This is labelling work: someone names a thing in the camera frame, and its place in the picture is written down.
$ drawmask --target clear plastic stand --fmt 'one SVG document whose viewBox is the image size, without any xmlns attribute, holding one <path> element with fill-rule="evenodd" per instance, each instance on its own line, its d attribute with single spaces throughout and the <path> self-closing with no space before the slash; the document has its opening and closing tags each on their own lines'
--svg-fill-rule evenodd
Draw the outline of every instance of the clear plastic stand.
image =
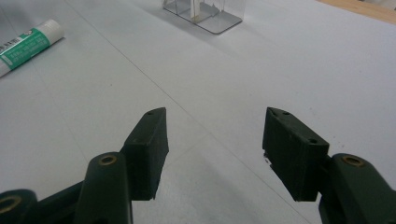
<svg viewBox="0 0 396 224">
<path fill-rule="evenodd" d="M 240 23 L 246 0 L 163 0 L 163 8 L 219 35 Z"/>
</svg>

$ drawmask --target white table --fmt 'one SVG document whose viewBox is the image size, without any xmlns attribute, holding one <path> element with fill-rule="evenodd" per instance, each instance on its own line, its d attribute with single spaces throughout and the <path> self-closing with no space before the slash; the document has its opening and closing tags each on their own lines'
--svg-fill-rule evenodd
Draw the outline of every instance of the white table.
<svg viewBox="0 0 396 224">
<path fill-rule="evenodd" d="M 313 0 L 249 0 L 210 33 L 147 0 L 3 0 L 0 42 L 55 19 L 65 38 L 0 78 L 0 191 L 39 199 L 118 151 L 166 106 L 170 154 L 142 223 L 319 223 L 262 157 L 265 108 L 289 111 L 396 188 L 396 26 Z"/>
</svg>

